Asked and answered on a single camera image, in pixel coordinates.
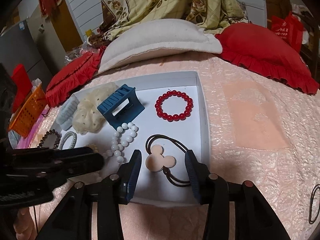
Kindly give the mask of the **person's left hand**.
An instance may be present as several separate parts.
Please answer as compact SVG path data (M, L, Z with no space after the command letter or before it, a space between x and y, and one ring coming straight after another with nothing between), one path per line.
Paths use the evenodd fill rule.
M17 240L35 240L37 233L29 207L18 210L14 229Z

